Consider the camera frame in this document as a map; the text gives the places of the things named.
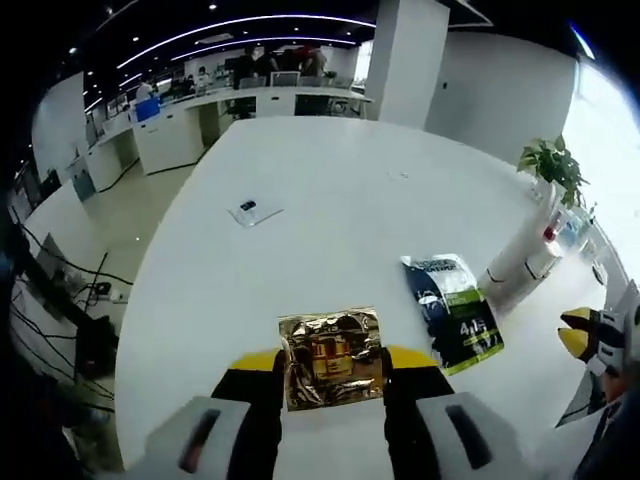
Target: small plastic bag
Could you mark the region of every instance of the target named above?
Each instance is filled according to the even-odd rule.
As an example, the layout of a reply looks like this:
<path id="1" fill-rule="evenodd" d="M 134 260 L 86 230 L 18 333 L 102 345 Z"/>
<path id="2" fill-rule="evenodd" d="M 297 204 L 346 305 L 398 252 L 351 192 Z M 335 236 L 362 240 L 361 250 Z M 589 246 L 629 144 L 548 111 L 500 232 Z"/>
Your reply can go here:
<path id="1" fill-rule="evenodd" d="M 432 338 L 434 357 L 446 374 L 461 372 L 504 348 L 489 304 L 459 256 L 404 256 L 401 262 Z"/>

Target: cable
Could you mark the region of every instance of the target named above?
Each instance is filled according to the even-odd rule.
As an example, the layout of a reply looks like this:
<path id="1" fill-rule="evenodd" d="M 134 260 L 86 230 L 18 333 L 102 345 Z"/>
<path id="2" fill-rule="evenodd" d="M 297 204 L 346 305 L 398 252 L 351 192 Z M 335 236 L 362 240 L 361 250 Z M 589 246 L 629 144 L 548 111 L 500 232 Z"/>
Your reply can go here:
<path id="1" fill-rule="evenodd" d="M 20 320 L 22 320 L 25 325 L 27 325 L 29 328 L 31 328 L 31 330 L 33 330 L 34 332 L 36 332 L 38 335 L 42 335 L 44 338 L 59 338 L 62 340 L 75 340 L 76 337 L 75 336 L 68 336 L 68 335 L 50 335 L 47 333 L 44 333 L 40 327 L 38 326 L 38 324 L 36 322 L 34 322 L 33 320 L 27 318 L 22 312 L 20 312 L 15 305 L 13 306 L 13 310 L 12 312 L 18 316 L 18 318 Z"/>
<path id="2" fill-rule="evenodd" d="M 75 372 L 75 367 L 74 367 L 74 366 L 73 366 L 73 364 L 69 361 L 69 359 L 67 359 L 67 357 L 65 357 L 65 356 L 60 352 L 60 350 L 58 350 L 58 349 L 53 345 L 53 343 L 51 343 L 51 341 L 47 338 L 47 336 L 46 336 L 44 333 L 42 333 L 42 330 L 40 330 L 40 327 L 38 327 L 38 325 L 37 325 L 35 322 L 33 322 L 33 320 L 29 320 L 27 317 L 25 317 L 24 315 L 22 315 L 22 313 L 21 313 L 21 312 L 19 312 L 15 307 L 13 308 L 13 310 L 12 310 L 12 311 L 13 311 L 13 313 L 17 313 L 17 314 L 18 314 L 18 318 L 20 318 L 20 320 L 22 320 L 22 322 L 23 322 L 25 325 L 27 325 L 27 326 L 28 326 L 28 327 L 29 327 L 33 332 L 35 332 L 35 333 L 37 333 L 38 335 L 40 335 L 40 336 L 44 339 L 44 341 L 47 343 L 47 345 L 49 345 L 49 346 L 51 347 L 51 349 L 52 349 L 52 350 L 53 350 L 53 351 L 54 351 L 54 352 L 55 352 L 55 353 L 56 353 L 60 358 L 62 358 L 62 359 L 65 361 L 65 363 L 66 363 L 67 365 L 69 365 L 69 366 L 74 370 L 74 372 Z M 101 394 L 101 393 L 97 392 L 96 390 L 91 389 L 91 388 L 89 387 L 89 385 L 85 385 L 85 387 L 87 387 L 87 389 L 88 389 L 88 390 L 91 390 L 93 393 L 95 393 L 95 394 L 97 394 L 97 395 L 100 395 L 101 397 L 109 398 L 109 399 L 113 400 L 113 393 L 112 393 L 110 390 L 106 389 L 105 387 L 103 387 L 103 386 L 102 386 L 102 385 L 100 385 L 99 383 L 94 382 L 94 381 L 92 381 L 92 380 L 90 380 L 89 382 L 90 382 L 90 383 L 92 383 L 93 385 L 95 385 L 96 387 L 98 387 L 100 390 L 102 390 L 103 392 L 105 392 L 105 393 L 106 393 L 107 395 L 109 395 L 109 396 L 107 397 L 106 395 L 103 395 L 103 394 Z"/>
<path id="3" fill-rule="evenodd" d="M 69 366 L 71 367 L 71 369 L 72 369 L 72 370 L 75 370 L 75 367 L 73 366 L 73 363 L 71 363 L 71 362 L 69 361 L 69 359 L 67 359 L 67 357 L 65 357 L 62 353 L 60 353 L 60 350 L 58 350 L 58 349 L 55 347 L 55 345 L 54 345 L 53 343 L 51 343 L 51 340 L 49 340 L 47 337 L 45 337 L 45 336 L 44 336 L 44 333 L 42 333 L 42 330 L 40 330 L 40 327 L 38 327 L 38 326 L 37 326 L 37 325 L 35 325 L 35 324 L 33 324 L 33 325 L 32 325 L 31 323 L 26 322 L 24 319 L 22 319 L 22 317 L 21 317 L 21 316 L 18 316 L 18 318 L 20 318 L 20 320 L 22 320 L 22 322 L 23 322 L 26 326 L 28 326 L 32 331 L 34 331 L 35 333 L 39 334 L 39 335 L 44 339 L 44 341 L 45 341 L 45 342 L 47 342 L 47 345 L 49 345 L 49 346 L 51 347 L 51 349 L 52 349 L 56 354 L 58 354 L 58 356 L 59 356 L 60 358 L 62 358 L 62 359 L 64 360 L 64 363 L 66 363 L 67 365 L 69 365 Z"/>
<path id="4" fill-rule="evenodd" d="M 572 415 L 575 415 L 576 413 L 580 413 L 580 412 L 582 412 L 583 410 L 586 410 L 587 408 L 589 408 L 590 406 L 591 406 L 591 404 L 590 404 L 590 403 L 588 403 L 587 405 L 584 405 L 583 407 L 580 407 L 580 408 L 578 408 L 577 410 L 573 410 L 572 412 L 565 413 L 565 414 L 562 416 L 562 418 L 560 418 L 560 420 L 564 420 L 565 418 L 570 417 L 570 416 L 572 416 Z"/>
<path id="5" fill-rule="evenodd" d="M 102 386 L 102 385 L 100 385 L 98 382 L 94 382 L 93 380 L 89 380 L 89 382 L 90 382 L 90 383 L 92 383 L 93 385 L 95 385 L 96 387 L 98 387 L 98 388 L 99 388 L 100 390 L 102 390 L 103 392 L 105 392 L 105 394 L 106 394 L 106 395 L 109 395 L 109 398 L 110 398 L 111 400 L 113 400 L 113 397 L 114 397 L 113 392 L 111 392 L 108 388 L 103 387 L 103 386 Z"/>
<path id="6" fill-rule="evenodd" d="M 103 407 L 102 405 L 94 405 L 93 403 L 82 402 L 85 407 L 95 408 L 96 410 L 102 410 L 104 412 L 116 413 L 113 408 Z"/>
<path id="7" fill-rule="evenodd" d="M 18 335 L 18 332 L 16 331 L 15 328 L 13 328 L 13 326 L 11 326 L 11 330 L 13 330 L 13 334 L 18 339 L 18 341 L 24 346 L 24 348 L 26 348 L 29 352 L 31 352 L 31 354 L 34 357 L 36 357 L 38 360 L 40 360 L 42 363 L 44 363 L 50 369 L 55 370 L 56 372 L 60 372 L 62 375 L 67 377 L 69 380 L 73 380 L 73 377 L 71 375 L 69 375 L 67 372 L 65 372 L 64 370 L 60 370 L 58 367 L 54 367 L 49 362 L 47 362 L 44 358 L 42 358 L 40 355 L 38 355 L 36 352 L 34 352 L 33 349 L 31 349 L 31 347 L 29 347 L 29 345 L 26 344 L 26 342 L 22 339 L 22 337 L 20 337 L 20 335 Z"/>
<path id="8" fill-rule="evenodd" d="M 73 267 L 73 268 L 75 268 L 75 269 L 77 269 L 77 270 L 80 270 L 81 272 L 98 274 L 98 275 L 100 275 L 100 276 L 102 276 L 102 277 L 113 278 L 114 280 L 118 280 L 119 282 L 122 282 L 122 283 L 124 283 L 124 284 L 126 284 L 126 285 L 133 285 L 133 282 L 130 282 L 129 280 L 125 280 L 124 278 L 118 277 L 118 276 L 116 276 L 116 275 L 111 275 L 110 273 L 100 273 L 100 272 L 96 272 L 95 270 L 89 270 L 89 269 L 84 268 L 84 267 L 79 267 L 78 265 L 76 265 L 75 263 L 70 262 L 70 261 L 69 261 L 69 260 L 67 260 L 66 258 L 61 257 L 61 256 L 59 256 L 59 255 L 56 255 L 55 253 L 53 253 L 53 252 L 49 251 L 47 248 L 45 248 L 45 246 L 44 246 L 44 245 L 42 245 L 42 243 L 40 243 L 40 241 L 36 238 L 36 236 L 35 236 L 33 233 L 31 233 L 31 231 L 30 231 L 30 230 L 29 230 L 25 225 L 23 225 L 23 224 L 21 223 L 21 224 L 20 224 L 20 226 L 22 227 L 22 229 L 23 229 L 25 232 L 27 232 L 27 233 L 29 234 L 29 236 L 30 236 L 31 238 L 33 238 L 33 240 L 38 244 L 38 246 L 39 246 L 42 250 L 44 250 L 45 252 L 47 252 L 47 253 L 48 253 L 49 255 L 51 255 L 52 257 L 57 258 L 58 260 L 60 260 L 60 261 L 62 261 L 62 262 L 64 262 L 64 263 L 66 263 L 67 265 L 69 265 L 69 266 L 71 266 L 71 267 Z"/>
<path id="9" fill-rule="evenodd" d="M 100 275 L 100 270 L 102 270 L 102 266 L 104 265 L 105 260 L 107 259 L 107 253 L 105 253 L 102 256 L 102 261 L 100 262 L 100 265 L 98 265 L 98 271 L 96 272 L 96 274 L 93 277 L 93 282 L 91 283 L 91 287 L 89 288 L 89 295 L 87 295 L 87 303 L 85 303 L 84 305 L 84 311 L 86 312 L 87 309 L 89 308 L 89 298 L 91 298 L 91 294 L 93 293 L 93 289 L 96 285 L 96 282 L 98 281 L 98 275 Z M 95 307 L 98 304 L 98 295 L 96 295 L 96 301 L 95 303 L 92 305 L 93 307 Z"/>

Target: green plant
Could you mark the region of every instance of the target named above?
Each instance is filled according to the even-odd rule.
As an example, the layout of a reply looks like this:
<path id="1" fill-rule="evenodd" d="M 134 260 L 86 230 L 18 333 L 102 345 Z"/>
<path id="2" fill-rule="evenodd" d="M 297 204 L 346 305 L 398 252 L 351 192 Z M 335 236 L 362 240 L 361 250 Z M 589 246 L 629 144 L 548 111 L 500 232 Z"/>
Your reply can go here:
<path id="1" fill-rule="evenodd" d="M 536 138 L 532 145 L 524 147 L 518 171 L 527 171 L 536 178 L 542 177 L 551 183 L 554 180 L 566 189 L 562 203 L 568 208 L 584 205 L 580 187 L 589 184 L 580 173 L 580 165 L 571 156 L 571 152 L 560 135 L 555 141 Z"/>

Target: white wall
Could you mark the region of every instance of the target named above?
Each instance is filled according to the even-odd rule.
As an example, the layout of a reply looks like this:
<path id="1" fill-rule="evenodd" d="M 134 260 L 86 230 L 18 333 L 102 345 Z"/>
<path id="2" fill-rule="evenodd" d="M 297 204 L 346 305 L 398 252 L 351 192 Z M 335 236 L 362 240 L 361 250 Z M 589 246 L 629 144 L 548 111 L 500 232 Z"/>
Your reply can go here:
<path id="1" fill-rule="evenodd" d="M 64 183 L 70 176 L 66 167 L 76 156 L 87 152 L 84 114 L 84 73 L 78 73 L 47 92 L 33 119 L 31 143 L 40 180 L 57 170 Z"/>
<path id="2" fill-rule="evenodd" d="M 78 199 L 71 181 L 64 183 L 36 208 L 25 222 L 26 227 L 43 243 L 51 235 L 62 255 L 72 263 L 89 270 L 100 266 L 106 249 L 97 236 L 95 227 Z M 34 257 L 40 247 L 27 235 Z M 87 281 L 93 275 L 83 273 Z"/>
<path id="3" fill-rule="evenodd" d="M 516 164 L 531 139 L 562 132 L 576 65 L 523 40 L 449 32 L 425 130 Z"/>
<path id="4" fill-rule="evenodd" d="M 327 57 L 326 71 L 336 72 L 339 77 L 355 77 L 358 48 L 322 47 L 321 50 Z"/>

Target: office desk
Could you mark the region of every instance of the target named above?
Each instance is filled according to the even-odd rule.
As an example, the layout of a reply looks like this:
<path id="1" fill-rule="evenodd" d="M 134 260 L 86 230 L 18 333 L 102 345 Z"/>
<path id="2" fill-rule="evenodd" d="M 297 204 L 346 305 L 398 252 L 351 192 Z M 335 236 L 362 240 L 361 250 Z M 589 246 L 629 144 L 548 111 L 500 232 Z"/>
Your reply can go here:
<path id="1" fill-rule="evenodd" d="M 135 159 L 145 174 L 191 165 L 225 131 L 220 125 L 222 102 L 256 99 L 256 116 L 293 116 L 298 96 L 326 96 L 358 102 L 371 99 L 341 88 L 262 87 L 221 88 L 203 96 L 189 96 L 162 106 L 160 114 L 137 123 L 119 122 L 87 155 L 89 174 L 98 192 L 113 185 Z"/>
<path id="2" fill-rule="evenodd" d="M 113 186 L 122 172 L 139 157 L 132 129 L 130 123 L 122 125 L 107 133 L 87 152 L 87 169 L 98 192 Z"/>
<path id="3" fill-rule="evenodd" d="M 317 148 L 318 137 L 330 141 Z M 193 396 L 210 395 L 244 352 L 280 347 L 279 315 L 373 305 L 384 344 L 428 353 L 400 256 L 455 252 L 479 276 L 534 213 L 529 184 L 485 153 L 396 125 L 235 123 L 173 201 L 131 291 L 115 383 L 125 466 L 154 428 Z M 247 199 L 284 211 L 244 229 L 227 210 Z M 500 412 L 523 444 L 534 443 L 584 374 L 557 338 L 559 314 L 600 308 L 604 296 L 587 265 L 565 259 L 499 319 L 505 349 L 450 383 Z M 326 462 L 344 478 L 391 478 L 383 420 L 378 400 L 283 410 L 274 478 L 298 478 L 302 468 L 305 478 L 325 478 Z"/>

